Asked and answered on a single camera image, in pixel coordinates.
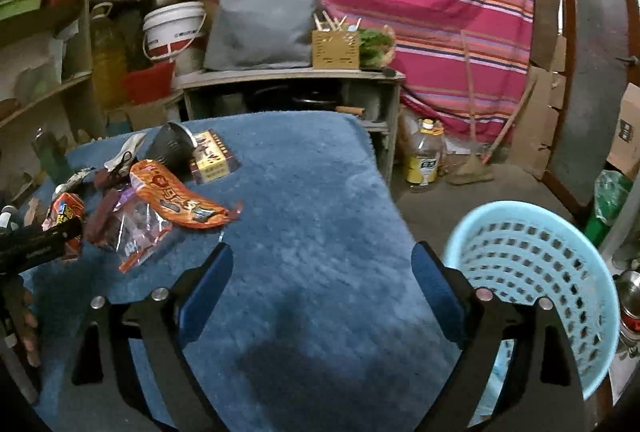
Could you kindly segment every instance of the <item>basket rim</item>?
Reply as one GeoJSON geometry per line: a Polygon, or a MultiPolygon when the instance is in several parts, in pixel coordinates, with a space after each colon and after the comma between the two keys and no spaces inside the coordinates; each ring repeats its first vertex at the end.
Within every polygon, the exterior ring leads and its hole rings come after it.
{"type": "MultiPolygon", "coordinates": [[[[561,225],[562,227],[573,233],[578,238],[578,240],[580,240],[587,248],[591,248],[591,250],[593,250],[593,252],[600,258],[600,260],[594,261],[593,268],[599,271],[601,275],[603,275],[605,283],[609,288],[609,298],[612,299],[616,304],[616,315],[620,314],[620,305],[618,304],[618,295],[615,284],[613,283],[613,278],[611,277],[611,274],[596,247],[573,224],[567,222],[565,219],[563,219],[559,215],[556,215],[552,211],[541,208],[537,205],[533,205],[531,203],[524,203],[523,201],[494,201],[492,203],[478,206],[477,208],[470,211],[462,218],[462,220],[449,235],[444,254],[442,255],[442,263],[444,264],[444,266],[460,270],[460,258],[462,256],[462,247],[465,242],[466,235],[469,234],[470,228],[475,226],[478,220],[484,219],[484,216],[494,211],[495,208],[517,208],[526,209],[529,212],[537,212],[537,214],[539,215],[548,217],[550,219],[550,222],[561,225]]],[[[616,354],[616,349],[618,347],[618,337],[620,336],[620,317],[615,319],[612,325],[614,327],[612,330],[612,336],[614,338],[610,341],[609,347],[604,351],[606,353],[606,361],[603,362],[603,366],[606,366],[606,368],[601,368],[600,372],[593,378],[591,383],[587,386],[582,387],[582,394],[585,400],[591,397],[591,395],[600,386],[600,383],[602,383],[602,380],[604,380],[607,372],[609,372],[609,367],[616,354]]]]}

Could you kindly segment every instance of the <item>blue gripper pad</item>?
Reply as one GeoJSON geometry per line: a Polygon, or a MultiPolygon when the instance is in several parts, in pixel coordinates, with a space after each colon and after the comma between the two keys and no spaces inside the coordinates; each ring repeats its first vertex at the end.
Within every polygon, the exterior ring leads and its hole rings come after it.
{"type": "Polygon", "coordinates": [[[218,303],[234,268],[234,256],[224,246],[193,288],[177,316],[177,339],[182,348],[200,338],[200,333],[218,303]]]}
{"type": "Polygon", "coordinates": [[[466,340],[465,310],[453,293],[435,261],[420,243],[411,253],[411,267],[415,279],[436,317],[445,338],[462,346],[466,340]]]}

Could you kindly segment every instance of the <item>green bottle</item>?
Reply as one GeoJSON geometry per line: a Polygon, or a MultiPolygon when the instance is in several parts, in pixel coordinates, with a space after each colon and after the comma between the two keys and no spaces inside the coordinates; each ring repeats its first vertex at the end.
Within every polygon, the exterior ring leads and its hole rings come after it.
{"type": "Polygon", "coordinates": [[[65,154],[60,149],[56,137],[48,130],[38,128],[31,145],[40,161],[40,166],[53,181],[53,186],[66,183],[67,179],[73,175],[73,171],[66,162],[65,154]]]}

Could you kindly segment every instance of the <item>light blue laundry basket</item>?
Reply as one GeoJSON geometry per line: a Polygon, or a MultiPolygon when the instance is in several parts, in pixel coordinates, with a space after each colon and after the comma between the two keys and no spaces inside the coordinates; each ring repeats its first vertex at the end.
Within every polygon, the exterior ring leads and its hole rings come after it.
{"type": "MultiPolygon", "coordinates": [[[[498,201],[462,219],[442,261],[501,300],[551,298],[574,351],[584,399],[593,394],[616,351],[620,309],[611,275],[584,235],[539,206],[498,201]]],[[[500,385],[511,351],[513,344],[503,342],[492,376],[500,385]]]]}

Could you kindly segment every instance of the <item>wooden handle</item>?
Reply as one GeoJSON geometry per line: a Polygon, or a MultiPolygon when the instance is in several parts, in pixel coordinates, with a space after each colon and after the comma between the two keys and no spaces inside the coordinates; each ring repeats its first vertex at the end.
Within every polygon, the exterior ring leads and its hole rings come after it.
{"type": "Polygon", "coordinates": [[[471,60],[469,59],[469,46],[466,42],[465,31],[460,31],[462,37],[462,49],[465,51],[465,69],[466,69],[466,85],[469,90],[469,124],[471,131],[471,139],[474,143],[478,143],[476,139],[476,96],[474,95],[474,79],[471,75],[471,60]]]}
{"type": "Polygon", "coordinates": [[[353,114],[354,116],[362,116],[364,114],[364,108],[337,106],[335,108],[335,112],[342,112],[343,114],[353,114]]]}
{"type": "Polygon", "coordinates": [[[491,147],[489,148],[487,153],[482,158],[482,164],[485,165],[485,164],[487,164],[489,162],[489,159],[491,159],[491,156],[494,154],[495,149],[500,145],[500,143],[502,143],[502,140],[504,139],[504,136],[507,134],[507,132],[511,128],[511,125],[513,125],[513,122],[515,121],[515,119],[517,118],[518,114],[520,113],[520,110],[522,109],[523,105],[525,104],[525,102],[529,98],[529,95],[531,94],[531,91],[533,90],[533,86],[536,84],[536,82],[537,82],[537,79],[533,79],[533,80],[530,80],[529,83],[527,83],[527,88],[525,89],[524,93],[522,94],[522,97],[520,98],[520,101],[518,101],[518,104],[516,105],[516,108],[514,109],[514,111],[509,116],[509,119],[507,120],[507,122],[502,127],[502,130],[500,130],[500,133],[498,134],[498,137],[494,140],[494,142],[492,143],[491,147]]]}

